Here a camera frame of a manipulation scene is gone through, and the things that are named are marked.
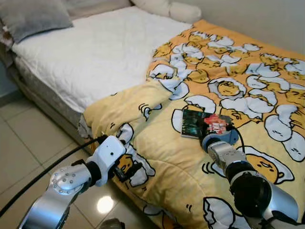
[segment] quilted white bedspread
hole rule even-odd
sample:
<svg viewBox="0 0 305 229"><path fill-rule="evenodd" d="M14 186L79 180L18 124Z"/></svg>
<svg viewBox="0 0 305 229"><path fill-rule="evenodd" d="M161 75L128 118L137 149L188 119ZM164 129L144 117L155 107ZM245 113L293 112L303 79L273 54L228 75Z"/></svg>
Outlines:
<svg viewBox="0 0 305 229"><path fill-rule="evenodd" d="M74 27L41 33L13 51L70 108L141 84L153 50L190 24L128 7L73 21Z"/></svg>

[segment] gray pillow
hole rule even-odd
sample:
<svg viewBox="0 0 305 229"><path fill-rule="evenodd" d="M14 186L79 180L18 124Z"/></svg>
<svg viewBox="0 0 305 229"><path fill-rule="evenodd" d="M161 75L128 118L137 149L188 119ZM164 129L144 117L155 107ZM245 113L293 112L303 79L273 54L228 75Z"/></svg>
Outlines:
<svg viewBox="0 0 305 229"><path fill-rule="evenodd" d="M129 0L61 0L72 20L132 6Z"/></svg>
<svg viewBox="0 0 305 229"><path fill-rule="evenodd" d="M0 0L0 18L14 41L73 26L60 0Z"/></svg>

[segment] wall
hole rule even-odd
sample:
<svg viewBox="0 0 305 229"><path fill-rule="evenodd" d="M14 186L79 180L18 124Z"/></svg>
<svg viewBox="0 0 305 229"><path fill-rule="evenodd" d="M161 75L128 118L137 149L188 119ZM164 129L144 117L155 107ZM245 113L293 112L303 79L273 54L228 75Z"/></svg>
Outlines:
<svg viewBox="0 0 305 229"><path fill-rule="evenodd" d="M197 5L210 23L305 54L305 0L172 0Z"/></svg>
<svg viewBox="0 0 305 229"><path fill-rule="evenodd" d="M17 89L17 86L7 77L4 65L0 61L0 98Z"/></svg>

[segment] book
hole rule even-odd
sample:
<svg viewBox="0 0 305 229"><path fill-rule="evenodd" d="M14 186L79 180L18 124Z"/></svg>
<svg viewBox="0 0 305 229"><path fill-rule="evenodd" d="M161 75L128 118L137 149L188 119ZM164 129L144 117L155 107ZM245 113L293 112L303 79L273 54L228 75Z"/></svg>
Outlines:
<svg viewBox="0 0 305 229"><path fill-rule="evenodd" d="M229 116L183 110L181 136L198 139L209 134L224 134L228 125L232 125Z"/></svg>

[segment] tile floor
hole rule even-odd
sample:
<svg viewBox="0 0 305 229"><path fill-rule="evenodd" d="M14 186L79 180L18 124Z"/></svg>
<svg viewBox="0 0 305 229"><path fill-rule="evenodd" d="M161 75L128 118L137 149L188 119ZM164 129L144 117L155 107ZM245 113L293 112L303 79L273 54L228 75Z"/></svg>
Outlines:
<svg viewBox="0 0 305 229"><path fill-rule="evenodd" d="M21 188L77 144L27 99L0 107L0 208ZM58 166L87 158L85 151L70 156ZM17 228L32 202L46 189L50 174L32 186L0 218L1 228ZM97 202L110 196L110 212L100 213ZM111 182L92 187L72 204L65 229L99 228L105 219L118 218L126 229L157 227Z"/></svg>

